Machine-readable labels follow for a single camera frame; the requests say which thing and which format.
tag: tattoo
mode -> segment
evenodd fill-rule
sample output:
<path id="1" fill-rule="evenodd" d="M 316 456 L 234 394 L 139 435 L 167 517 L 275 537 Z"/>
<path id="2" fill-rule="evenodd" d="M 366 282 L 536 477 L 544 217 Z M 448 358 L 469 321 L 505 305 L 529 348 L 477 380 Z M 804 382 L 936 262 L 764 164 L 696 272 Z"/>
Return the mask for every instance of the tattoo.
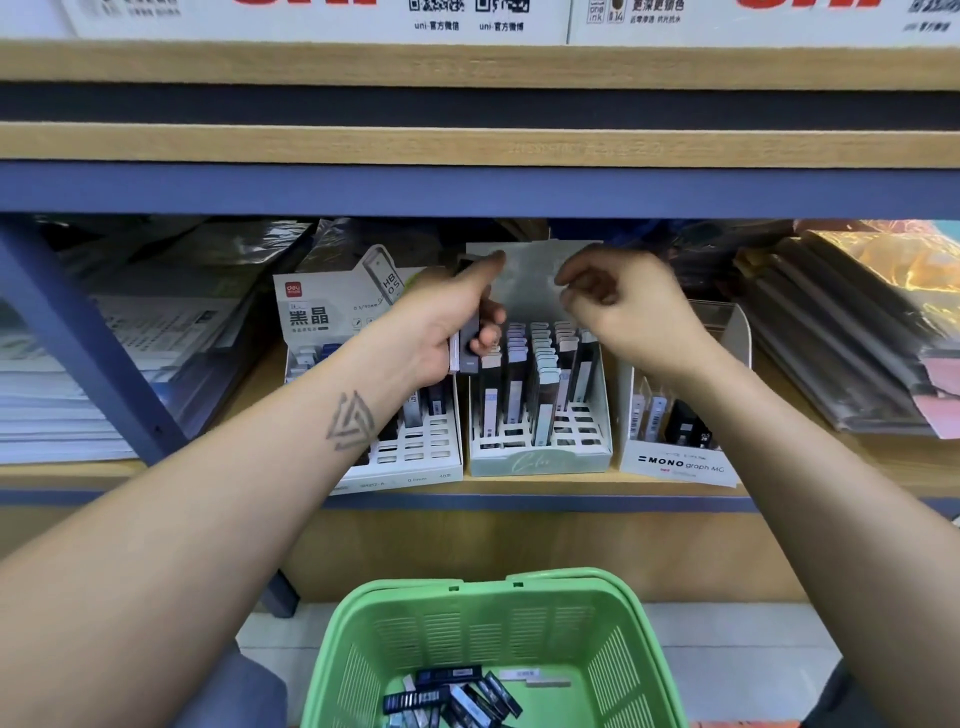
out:
<path id="1" fill-rule="evenodd" d="M 348 400 L 346 394 L 340 395 L 337 404 L 337 413 L 330 423 L 330 430 L 326 433 L 327 440 L 336 442 L 336 449 L 350 449 L 358 445 L 366 445 L 373 439 L 373 415 L 363 398 L 353 391 L 353 397 Z"/>

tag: display box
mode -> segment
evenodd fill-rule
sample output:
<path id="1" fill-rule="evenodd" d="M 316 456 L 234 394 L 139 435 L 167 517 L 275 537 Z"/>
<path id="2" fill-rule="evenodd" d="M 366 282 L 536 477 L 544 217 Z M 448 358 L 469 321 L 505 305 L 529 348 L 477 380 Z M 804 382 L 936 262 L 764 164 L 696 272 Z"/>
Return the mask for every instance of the display box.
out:
<path id="1" fill-rule="evenodd" d="M 421 268 L 399 268 L 406 283 Z M 324 345 L 343 344 L 390 310 L 362 262 L 349 271 L 274 276 L 283 339 L 288 346 L 283 382 L 298 367 L 297 354 L 321 361 Z M 402 422 L 392 440 L 375 440 L 369 464 L 351 467 L 332 495 L 453 483 L 464 479 L 460 407 L 456 381 L 445 390 L 446 414 L 425 414 L 422 427 Z"/>
<path id="2" fill-rule="evenodd" d="M 569 0 L 62 0 L 83 38 L 564 45 Z"/>
<path id="3" fill-rule="evenodd" d="M 76 37 L 60 0 L 0 0 L 0 38 L 68 40 Z"/>
<path id="4" fill-rule="evenodd" d="M 735 303 L 691 302 L 700 320 L 716 335 L 724 348 L 753 368 L 750 324 Z M 630 364 L 617 362 L 617 421 L 620 471 L 670 480 L 686 480 L 735 488 L 739 482 L 727 455 L 720 449 L 685 448 L 665 443 L 630 439 L 634 382 L 637 373 Z"/>
<path id="5" fill-rule="evenodd" d="M 284 381 L 297 365 L 287 352 Z M 446 414 L 424 415 L 423 427 L 401 422 L 393 440 L 374 440 L 367 465 L 354 465 L 340 479 L 332 496 L 369 493 L 417 485 L 458 483 L 464 479 L 464 452 L 460 436 L 460 405 L 457 382 L 446 391 Z"/>
<path id="6" fill-rule="evenodd" d="M 504 250 L 507 264 L 493 282 L 491 297 L 503 303 L 510 321 L 556 322 L 569 318 L 560 305 L 561 289 L 553 279 L 564 261 L 592 241 L 545 240 L 533 243 L 470 243 L 467 253 L 487 255 Z M 475 377 L 468 382 L 469 471 L 474 477 L 602 473 L 612 459 L 610 409 L 602 357 L 588 399 L 570 404 L 554 419 L 550 445 L 535 447 L 526 414 L 517 425 L 502 424 L 503 434 L 483 437 L 474 406 Z"/>
<path id="7" fill-rule="evenodd" d="M 936 0 L 573 0 L 569 42 L 723 48 L 950 46 L 960 43 L 960 17 L 956 3 Z"/>

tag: green shopping basket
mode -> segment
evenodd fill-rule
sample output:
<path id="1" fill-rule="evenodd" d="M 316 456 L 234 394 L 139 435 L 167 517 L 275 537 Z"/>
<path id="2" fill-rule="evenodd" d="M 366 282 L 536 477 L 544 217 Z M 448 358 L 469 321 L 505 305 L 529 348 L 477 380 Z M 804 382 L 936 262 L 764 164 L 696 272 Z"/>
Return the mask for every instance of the green shopping basket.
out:
<path id="1" fill-rule="evenodd" d="M 379 728 L 381 700 L 419 667 L 539 667 L 569 688 L 508 690 L 516 728 L 686 728 L 660 645 L 634 593 L 599 569 L 504 581 L 373 581 L 337 608 L 302 728 Z"/>

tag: forearm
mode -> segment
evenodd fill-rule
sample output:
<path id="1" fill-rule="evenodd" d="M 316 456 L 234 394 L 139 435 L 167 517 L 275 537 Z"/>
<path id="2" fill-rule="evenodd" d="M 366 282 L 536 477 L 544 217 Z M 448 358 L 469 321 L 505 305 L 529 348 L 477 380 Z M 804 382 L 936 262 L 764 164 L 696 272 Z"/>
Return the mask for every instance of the forearm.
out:
<path id="1" fill-rule="evenodd" d="M 680 385 L 895 725 L 960 715 L 960 535 L 719 352 Z"/>
<path id="2" fill-rule="evenodd" d="M 0 564 L 5 725 L 167 724 L 413 389 L 376 342 L 353 339 Z"/>

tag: floor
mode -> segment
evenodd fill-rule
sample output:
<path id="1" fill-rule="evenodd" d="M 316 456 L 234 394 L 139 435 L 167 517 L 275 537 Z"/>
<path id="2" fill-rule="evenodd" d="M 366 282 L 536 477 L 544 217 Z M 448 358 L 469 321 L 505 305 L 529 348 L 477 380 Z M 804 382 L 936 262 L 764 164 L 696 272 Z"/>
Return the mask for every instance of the floor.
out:
<path id="1" fill-rule="evenodd" d="M 310 675 L 335 604 L 293 619 L 253 614 L 237 641 L 287 683 L 299 725 Z M 644 606 L 691 721 L 789 721 L 809 712 L 840 653 L 803 604 Z"/>

